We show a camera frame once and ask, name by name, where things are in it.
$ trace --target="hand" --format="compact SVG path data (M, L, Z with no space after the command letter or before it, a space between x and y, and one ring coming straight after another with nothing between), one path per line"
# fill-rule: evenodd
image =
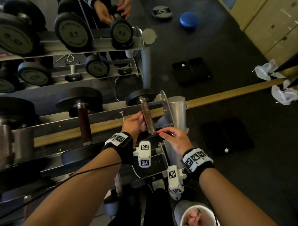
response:
M157 131L157 133L166 141L168 141L172 145L176 153L181 157L186 151L193 148L193 145L191 144L184 130L176 129L174 127L167 127L160 129L159 131Z
M101 22L111 25L111 23L114 21L114 18L109 14L107 7L101 1L95 1L94 9Z
M143 119L143 113L139 111L139 113L124 120L121 131L129 133L132 136L132 139L134 140L134 144L136 144L138 136L145 129L146 129L146 124Z
M121 16L125 16L125 19L130 15L130 10L131 10L131 0L119 0L119 3L117 4L118 6L118 11L124 10L123 13L121 13Z

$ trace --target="wristband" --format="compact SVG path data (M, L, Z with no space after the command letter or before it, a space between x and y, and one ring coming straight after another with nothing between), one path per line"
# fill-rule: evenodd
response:
M110 139L105 142L105 146L101 149L101 151L107 148L113 148L119 154L122 163L133 165L133 144L134 141L129 133L115 133Z
M193 180L199 180L201 173L207 168L214 168L213 160L200 148L190 149L181 160L186 174Z

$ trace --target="right hand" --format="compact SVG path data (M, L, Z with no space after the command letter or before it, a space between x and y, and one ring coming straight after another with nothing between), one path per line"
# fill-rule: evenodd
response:
M114 21L114 18L109 14L107 7L101 1L95 1L94 9L96 11L96 14L98 15L100 22L111 25L111 23Z
M158 133L162 138L168 141L172 145L176 153L181 157L186 151L193 148L193 145L191 144L184 130L176 129L174 127L167 127L160 129L156 133Z

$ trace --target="black cable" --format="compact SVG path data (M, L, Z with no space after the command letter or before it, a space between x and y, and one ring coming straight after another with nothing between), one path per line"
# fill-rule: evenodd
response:
M197 189L195 189L194 187L192 187L192 186L190 186L190 185L184 185L184 184L183 184L182 186L184 186L184 187L188 187L188 188L192 188L192 189L195 190L196 192L199 192ZM211 210L212 210L212 212L213 212L213 214L214 214L214 218L215 218L216 226L218 226L218 224L217 224L217 218L216 218L215 212L214 212L214 210L213 210L213 207L212 207L211 203L209 202L209 200L207 199L207 197L206 197L205 195L204 195L204 197L206 198L206 200L208 201L209 205L211 206Z
M53 191L55 188L57 188L57 187L59 187L60 185L64 184L66 181L68 181L69 179L73 178L74 176L77 176L77 175L80 175L80 174L84 174L84 173L87 173L87 172L91 172L91 171L94 171L94 170L98 170L98 169L107 168L107 167L114 166L114 165L118 165L118 164L121 164L121 162L119 162L119 163L115 163L115 164L112 164L112 165L103 166L103 167L98 167L98 168L91 169L91 170L86 170L86 171L83 171L83 172L80 172L80 173L71 175L69 178L67 178L66 180L64 180L64 181L61 182L60 184L56 185L55 187L53 187L53 188L47 190L47 191L44 192L43 194L41 194L41 195L35 197L34 199L31 199L29 202L24 203L23 205L20 205L19 207L15 208L14 210L12 210L12 211L10 211L10 212L8 212L8 213L6 213L6 214L0 216L0 220L3 219L3 218L5 218L5 217L7 217L8 215L10 215L10 214L16 212L17 210L19 210L19 209L21 209L21 208L27 206L27 205L30 204L31 202L34 202L35 200L39 199L40 197L44 196L45 194L47 194L47 193Z

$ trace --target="blue disc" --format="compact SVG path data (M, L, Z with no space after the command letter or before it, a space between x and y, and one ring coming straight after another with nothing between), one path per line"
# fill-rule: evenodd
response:
M199 23L199 17L194 13L183 13L180 16L180 24L185 28L195 28Z

